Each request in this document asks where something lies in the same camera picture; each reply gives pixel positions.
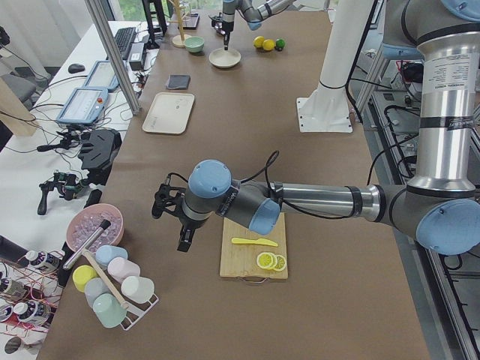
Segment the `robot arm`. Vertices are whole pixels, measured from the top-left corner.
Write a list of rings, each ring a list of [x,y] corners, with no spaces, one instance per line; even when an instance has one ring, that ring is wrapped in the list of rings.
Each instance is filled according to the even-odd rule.
[[[223,1],[219,16],[213,18],[213,20],[221,23],[220,33],[223,35],[223,49],[229,49],[230,35],[234,29],[236,11],[239,12],[241,18],[253,31],[258,29],[264,20],[285,11],[292,3],[292,0],[270,0],[258,7],[254,7],[250,0]]]
[[[216,214],[249,230],[270,233],[283,212],[325,220],[362,217],[387,224],[443,255],[479,243],[479,204],[467,178],[479,66],[477,1],[389,1],[386,55],[417,49],[424,58],[415,175],[404,186],[332,187],[236,180],[219,160],[203,160],[185,187],[163,183],[154,218],[181,221],[178,249],[188,251],[196,229]]]

